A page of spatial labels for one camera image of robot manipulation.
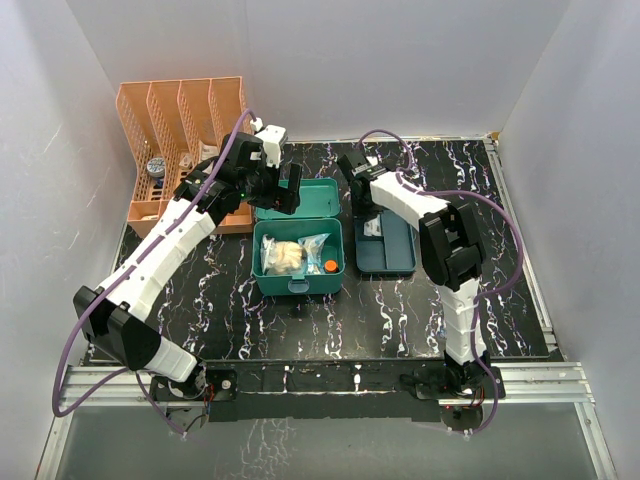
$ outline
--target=table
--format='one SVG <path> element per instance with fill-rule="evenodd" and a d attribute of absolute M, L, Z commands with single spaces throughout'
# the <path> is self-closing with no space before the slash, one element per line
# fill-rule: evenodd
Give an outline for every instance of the table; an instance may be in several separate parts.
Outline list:
<path fill-rule="evenodd" d="M 410 179 L 427 190 L 467 189 L 501 203 L 483 140 L 410 145 L 416 165 L 409 165 L 395 142 L 368 143 L 366 150 L 389 168 L 408 169 Z M 340 292 L 263 297 L 251 276 L 251 235 L 218 235 L 198 245 L 176 271 L 147 323 L 207 360 L 441 358 L 446 337 L 442 307 L 421 268 L 409 278 L 361 275 L 356 269 L 349 191 L 335 164 L 354 146 L 293 143 L 283 151 L 285 164 L 302 163 L 303 178 L 331 177 L 338 182 L 342 206 L 338 218 L 347 262 Z M 486 290 L 506 281 L 516 251 L 508 228 L 495 212 L 479 205 L 477 218 L 488 256 L 481 279 Z M 139 242 L 127 228 L 119 261 Z M 524 277 L 509 295 L 482 302 L 482 333 L 493 357 L 549 355 Z M 88 360 L 105 357 L 96 352 Z"/>

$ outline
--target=white enclosure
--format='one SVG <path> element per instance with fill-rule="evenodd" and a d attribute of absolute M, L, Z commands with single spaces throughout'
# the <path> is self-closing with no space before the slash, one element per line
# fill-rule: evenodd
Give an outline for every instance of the white enclosure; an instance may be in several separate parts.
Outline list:
<path fill-rule="evenodd" d="M 501 130 L 568 1 L 68 3 L 114 87 L 243 75 L 260 115 L 311 140 Z"/>
<path fill-rule="evenodd" d="M 580 360 L 621 478 L 638 478 L 640 4 L 573 2 L 501 156 L 560 346 Z"/>
<path fill-rule="evenodd" d="M 503 131 L 561 346 L 635 478 L 640 5 L 633 0 L 8 0 L 0 14 L 3 478 L 51 425 L 72 297 L 112 266 L 135 168 L 120 82 L 242 75 L 291 139 Z M 78 360 L 82 341 L 78 342 Z"/>
<path fill-rule="evenodd" d="M 64 2 L 4 2 L 0 57 L 0 476 L 17 479 L 35 473 L 71 299 L 111 268 L 135 168 Z"/>

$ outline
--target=teal lunch box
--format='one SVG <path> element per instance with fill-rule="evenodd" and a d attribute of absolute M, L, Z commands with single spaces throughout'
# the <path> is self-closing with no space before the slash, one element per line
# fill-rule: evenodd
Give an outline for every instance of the teal lunch box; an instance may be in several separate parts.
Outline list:
<path fill-rule="evenodd" d="M 281 181 L 286 187 L 287 181 Z M 251 273 L 263 295 L 314 295 L 336 293 L 342 288 L 344 276 L 344 245 L 338 184 L 332 178 L 312 178 L 300 181 L 300 206 L 293 215 L 273 210 L 256 209 L 253 229 L 253 259 Z M 269 235 L 280 241 L 297 242 L 299 238 L 329 233 L 322 248 L 322 265 L 328 260 L 338 263 L 336 273 L 317 275 L 264 275 L 260 259 L 262 237 Z"/>

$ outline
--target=small bottle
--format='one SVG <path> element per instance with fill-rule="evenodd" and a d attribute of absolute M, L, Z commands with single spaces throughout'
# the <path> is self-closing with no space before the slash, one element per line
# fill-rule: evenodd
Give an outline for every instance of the small bottle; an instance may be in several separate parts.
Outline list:
<path fill-rule="evenodd" d="M 327 260 L 324 264 L 324 271 L 327 273 L 337 273 L 338 262 L 336 262 L 335 260 Z"/>
<path fill-rule="evenodd" d="M 164 171 L 164 158 L 153 157 L 147 162 L 147 173 L 155 180 L 158 188 L 162 188 L 162 185 L 164 184 Z"/>

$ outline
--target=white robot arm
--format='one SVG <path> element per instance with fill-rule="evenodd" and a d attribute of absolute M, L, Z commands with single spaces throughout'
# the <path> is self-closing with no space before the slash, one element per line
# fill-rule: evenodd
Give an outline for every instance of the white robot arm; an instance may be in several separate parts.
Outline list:
<path fill-rule="evenodd" d="M 354 216 L 375 222 L 386 208 L 418 231 L 423 267 L 443 305 L 445 361 L 453 360 L 461 377 L 468 377 L 469 370 L 478 372 L 470 368 L 470 333 L 485 251 L 471 207 L 430 196 L 405 183 L 400 173 L 369 162 L 360 151 L 343 155 L 338 165 L 351 188 Z M 475 335 L 475 343 L 478 356 L 488 362 L 481 334 Z"/>
<path fill-rule="evenodd" d="M 82 287 L 74 296 L 81 316 L 111 287 L 83 327 L 87 340 L 131 370 L 146 369 L 170 380 L 172 390 L 185 396 L 202 390 L 204 363 L 144 323 L 156 297 L 187 255 L 241 201 L 287 214 L 300 204 L 300 165 L 291 165 L 287 188 L 278 185 L 286 130 L 273 125 L 263 128 L 259 119 L 252 127 L 254 135 L 239 133 L 233 139 L 217 176 L 195 208 L 191 203 L 208 177 L 204 170 L 217 157 L 183 180 L 156 226 L 117 271 L 96 290 Z M 132 267 L 135 270 L 121 279 Z"/>

